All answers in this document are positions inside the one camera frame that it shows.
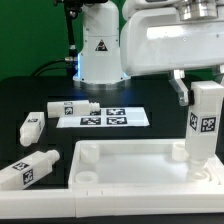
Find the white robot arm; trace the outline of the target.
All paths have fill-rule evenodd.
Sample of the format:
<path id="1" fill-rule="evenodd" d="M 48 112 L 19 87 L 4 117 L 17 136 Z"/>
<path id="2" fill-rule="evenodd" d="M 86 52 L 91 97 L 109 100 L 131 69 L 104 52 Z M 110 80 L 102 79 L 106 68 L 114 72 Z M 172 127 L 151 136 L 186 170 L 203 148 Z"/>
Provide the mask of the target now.
<path id="1" fill-rule="evenodd" d="M 211 68 L 224 86 L 224 0 L 53 0 L 64 6 L 73 84 L 114 89 L 166 72 L 182 106 L 187 70 Z"/>

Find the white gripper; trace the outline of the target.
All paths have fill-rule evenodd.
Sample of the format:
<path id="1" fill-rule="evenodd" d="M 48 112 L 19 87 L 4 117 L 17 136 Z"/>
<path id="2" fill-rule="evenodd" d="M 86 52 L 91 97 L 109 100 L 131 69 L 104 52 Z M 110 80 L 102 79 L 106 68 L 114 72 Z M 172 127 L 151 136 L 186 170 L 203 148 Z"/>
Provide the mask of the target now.
<path id="1" fill-rule="evenodd" d="M 169 83 L 179 104 L 192 106 L 194 92 L 182 81 L 184 70 L 218 65 L 216 82 L 224 87 L 224 7 L 217 18 L 197 21 L 182 21 L 173 7 L 138 11 L 121 31 L 120 52 L 129 76 L 173 70 Z"/>

